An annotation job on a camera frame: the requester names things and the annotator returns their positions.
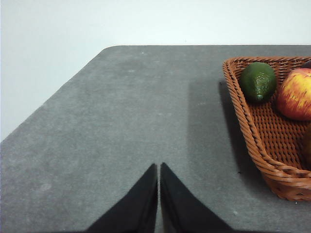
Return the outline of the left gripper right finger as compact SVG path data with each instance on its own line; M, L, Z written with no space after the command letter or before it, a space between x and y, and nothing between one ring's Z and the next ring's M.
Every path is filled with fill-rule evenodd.
M230 233L233 229L192 194L171 168L160 167L160 200L168 232Z

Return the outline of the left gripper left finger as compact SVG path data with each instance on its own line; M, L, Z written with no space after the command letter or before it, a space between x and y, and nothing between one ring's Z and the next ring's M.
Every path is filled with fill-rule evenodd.
M151 164L128 193L87 233L153 233L158 206L157 166Z

